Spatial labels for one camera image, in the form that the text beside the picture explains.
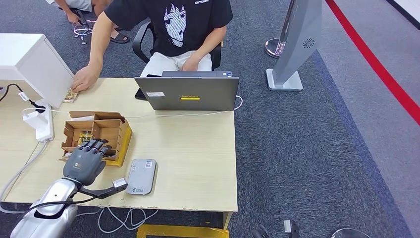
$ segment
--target robotic hand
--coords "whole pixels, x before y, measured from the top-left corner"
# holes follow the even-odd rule
[[[103,190],[88,190],[84,186],[91,185],[105,168],[102,157],[110,146],[104,146],[107,140],[91,140],[83,142],[64,165],[64,177],[53,182],[41,199],[37,200],[26,211],[13,229],[11,238],[60,238],[70,227],[77,215],[77,205],[73,202],[76,193],[104,199],[126,189],[127,182],[120,178],[113,186]]]

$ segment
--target sandal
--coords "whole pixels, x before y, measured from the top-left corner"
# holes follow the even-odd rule
[[[126,35],[123,35],[121,33],[119,33],[115,38],[111,37],[111,41],[115,42],[115,43],[119,43],[119,44],[124,44],[130,41],[130,38]]]

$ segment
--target white power strip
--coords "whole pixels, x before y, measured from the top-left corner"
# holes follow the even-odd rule
[[[23,121],[36,130],[36,137],[38,141],[53,140],[54,127],[53,112],[51,111],[51,107],[44,99],[40,99],[35,103],[39,106],[44,106],[46,108],[45,111],[41,114],[35,111],[27,115],[23,115]]]

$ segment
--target black cable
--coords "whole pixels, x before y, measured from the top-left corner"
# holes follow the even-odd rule
[[[6,92],[4,93],[4,95],[0,98],[0,102],[6,97],[7,93],[9,92],[9,87],[10,86],[16,86],[17,89],[19,89],[20,92],[23,92],[23,90],[19,87],[19,85],[15,84],[15,83],[11,83],[6,87]]]
[[[19,219],[17,220],[17,222],[19,223],[20,220],[22,220],[22,218],[28,214],[30,211],[39,208],[39,207],[43,207],[43,206],[49,206],[49,205],[56,205],[56,204],[79,204],[79,203],[85,203],[85,202],[90,202],[92,200],[96,199],[95,197],[91,197],[89,199],[83,200],[83,201],[58,201],[58,202],[44,202],[44,203],[40,203],[38,205],[35,205],[33,207],[30,207],[28,210],[26,210],[26,212],[22,213],[22,215],[19,217]]]

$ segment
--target black t-shirt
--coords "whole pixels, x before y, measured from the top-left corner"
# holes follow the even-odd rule
[[[229,0],[113,0],[105,14],[124,30],[150,18],[157,35],[154,51],[169,57],[197,50],[233,17]]]

